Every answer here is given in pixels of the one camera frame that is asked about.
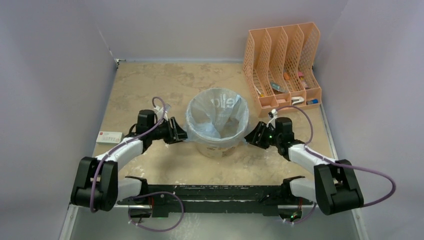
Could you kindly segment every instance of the table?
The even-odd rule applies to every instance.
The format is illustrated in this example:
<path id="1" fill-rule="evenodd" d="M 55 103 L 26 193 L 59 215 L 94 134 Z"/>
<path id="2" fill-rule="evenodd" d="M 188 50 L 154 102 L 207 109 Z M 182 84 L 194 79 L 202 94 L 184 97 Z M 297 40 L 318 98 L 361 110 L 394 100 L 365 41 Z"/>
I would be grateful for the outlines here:
<path id="1" fill-rule="evenodd" d="M 189 101 L 212 87 L 231 89 L 247 100 L 250 129 L 259 120 L 268 121 L 267 118 L 257 117 L 241 64 L 121 62 L 100 130 L 127 134 L 129 127 L 137 122 L 139 110 L 153 109 L 154 96 L 163 98 L 172 106 L 168 117 L 175 117 L 178 124 L 183 126 Z M 314 130 L 309 146 L 332 157 L 320 108 L 308 109 L 306 113 L 312 120 Z M 309 139 L 310 127 L 302 113 L 279 113 L 278 116 L 291 118 L 295 138 L 304 142 Z M 111 147 L 96 144 L 94 156 Z M 231 156 L 212 159 L 200 154 L 194 142 L 167 145 L 157 140 L 143 155 L 123 167 L 118 177 L 143 177 L 150 184 L 169 185 L 280 185 L 283 179 L 299 175 L 313 180 L 311 173 L 285 160 L 275 147 L 263 150 L 242 144 Z"/>

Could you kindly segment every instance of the metal frame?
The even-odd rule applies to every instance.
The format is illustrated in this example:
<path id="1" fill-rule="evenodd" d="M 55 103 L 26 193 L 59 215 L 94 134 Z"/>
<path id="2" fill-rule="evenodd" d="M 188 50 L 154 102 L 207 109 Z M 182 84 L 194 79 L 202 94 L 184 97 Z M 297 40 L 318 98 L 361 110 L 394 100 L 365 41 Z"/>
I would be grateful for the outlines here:
<path id="1" fill-rule="evenodd" d="M 330 126 L 327 120 L 327 116 L 326 116 L 326 112 L 324 110 L 324 106 L 323 104 L 320 105 L 320 110 L 321 110 L 321 115 L 322 115 L 322 120 L 324 122 L 324 126 L 327 132 L 327 138 L 328 138 L 328 143 L 330 145 L 332 154 L 334 159 L 338 159 L 337 157 L 337 152 L 336 152 L 336 148 L 334 146 L 334 142 L 333 142 L 333 136 L 331 134 L 330 131 Z M 115 205 L 114 208 L 128 208 L 128 205 Z M 303 207 L 306 208 L 311 208 L 311 205 L 304 205 Z M 146 205 L 132 205 L 131 208 L 137 208 L 137 209 L 148 209 L 149 206 Z M 278 205 L 278 209 L 292 209 L 292 208 L 297 208 L 297 205 Z M 79 207 L 70 204 L 67 210 L 67 214 L 65 217 L 65 221 L 63 224 L 63 228 L 60 234 L 60 240 L 68 240 L 70 239 L 71 235 L 72 235 L 72 231 L 74 229 L 74 224 L 75 224 L 75 219 L 76 216 L 78 214 L 78 210 Z M 355 226 L 356 226 L 356 230 L 358 232 L 358 236 L 360 240 L 369 240 L 369 236 L 368 233 L 366 231 L 366 227 L 364 224 L 364 220 L 362 217 L 362 211 L 361 209 L 354 209 L 351 211 L 354 222 L 355 222 Z"/>

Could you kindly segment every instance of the trash bag rim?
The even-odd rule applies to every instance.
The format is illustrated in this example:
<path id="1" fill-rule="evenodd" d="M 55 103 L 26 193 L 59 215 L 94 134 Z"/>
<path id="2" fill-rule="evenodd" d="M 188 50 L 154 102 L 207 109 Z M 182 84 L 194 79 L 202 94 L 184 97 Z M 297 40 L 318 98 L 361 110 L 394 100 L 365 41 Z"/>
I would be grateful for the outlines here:
<path id="1" fill-rule="evenodd" d="M 191 108 L 190 107 L 192 105 L 193 100 L 197 96 L 199 96 L 200 94 L 202 94 L 204 92 L 208 92 L 208 91 L 212 91 L 212 90 L 216 90 L 216 89 L 227 90 L 227 91 L 233 92 L 234 94 L 240 96 L 241 102 L 244 103 L 247 106 L 246 111 L 244 111 L 244 113 L 243 113 L 243 117 L 247 118 L 247 124 L 240 131 L 238 131 L 234 136 L 229 136 L 229 137 L 224 137 L 224 138 L 217 138 L 217 137 L 205 136 L 205 135 L 199 134 L 198 132 L 194 131 L 194 126 L 189 121 L 189 117 L 188 117 L 189 114 L 188 113 L 190 112 L 190 115 L 191 115 L 191 111 L 190 111 Z M 185 111 L 185 123 L 187 124 L 187 130 L 190 130 L 194 135 L 199 136 L 199 137 L 201 137 L 201 138 L 203 138 L 205 140 L 214 141 L 214 142 L 224 142 L 226 140 L 233 140 L 235 138 L 240 137 L 240 135 L 242 135 L 246 131 L 246 129 L 248 128 L 248 126 L 249 126 L 249 105 L 248 105 L 248 101 L 246 101 L 246 99 L 244 97 L 242 97 L 239 93 L 237 93 L 237 92 L 235 92 L 235 91 L 233 91 L 231 89 L 225 88 L 225 87 L 211 87 L 211 88 L 208 88 L 206 90 L 203 90 L 203 91 L 199 92 L 188 103 L 187 110 Z"/>

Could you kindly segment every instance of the robotic arm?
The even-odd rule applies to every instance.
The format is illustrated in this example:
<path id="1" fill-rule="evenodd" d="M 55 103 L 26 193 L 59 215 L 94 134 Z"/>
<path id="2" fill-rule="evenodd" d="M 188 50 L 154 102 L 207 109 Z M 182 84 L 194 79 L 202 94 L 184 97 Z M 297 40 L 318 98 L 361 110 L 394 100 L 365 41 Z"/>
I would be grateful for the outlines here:
<path id="1" fill-rule="evenodd" d="M 131 204 L 131 198 L 153 192 L 174 192 L 184 203 L 184 212 L 192 213 L 262 213 L 264 216 L 278 215 L 282 205 L 293 204 L 299 198 L 317 203 L 326 215 L 339 213 L 364 205 L 364 199 L 352 169 L 336 167 L 311 154 L 319 153 L 308 149 L 295 139 L 292 121 L 287 117 L 275 119 L 275 126 L 259 122 L 245 139 L 249 144 L 262 149 L 270 146 L 288 161 L 299 164 L 314 174 L 314 181 L 304 176 L 286 178 L 281 185 L 270 186 L 212 186 L 212 185 L 148 185 L 140 177 L 127 176 L 118 181 L 118 171 L 133 158 L 143 154 L 153 140 L 164 140 L 167 144 L 179 143 L 187 138 L 174 117 L 165 118 L 152 132 L 138 140 L 129 142 L 132 137 L 145 133 L 155 125 L 155 112 L 141 110 L 138 113 L 135 132 L 125 136 L 121 147 L 107 157 L 100 170 L 100 179 L 93 179 L 99 160 L 106 154 L 96 157 L 84 157 L 78 166 L 71 203 L 89 207 L 93 181 L 94 208 L 110 211 L 121 201 Z M 330 161 L 350 165 L 347 160 Z M 166 217 L 167 206 L 175 212 L 175 199 L 155 199 L 155 211 L 152 217 Z"/>

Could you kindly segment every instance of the organizer compartment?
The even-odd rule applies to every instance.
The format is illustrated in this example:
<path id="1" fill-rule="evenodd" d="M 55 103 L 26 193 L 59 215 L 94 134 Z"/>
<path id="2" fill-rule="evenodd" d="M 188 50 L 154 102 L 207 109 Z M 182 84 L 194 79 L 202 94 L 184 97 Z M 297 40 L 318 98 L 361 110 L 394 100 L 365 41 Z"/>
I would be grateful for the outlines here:
<path id="1" fill-rule="evenodd" d="M 312 71 L 319 38 L 320 32 L 313 22 L 249 31 L 243 73 L 259 117 L 266 117 L 276 107 L 291 105 L 293 97 L 305 99 L 297 105 L 300 108 L 321 103 L 322 91 Z M 298 76 L 299 71 L 307 89 Z M 272 82 L 279 85 L 280 91 L 272 89 Z M 318 103 L 307 105 L 313 99 Z"/>

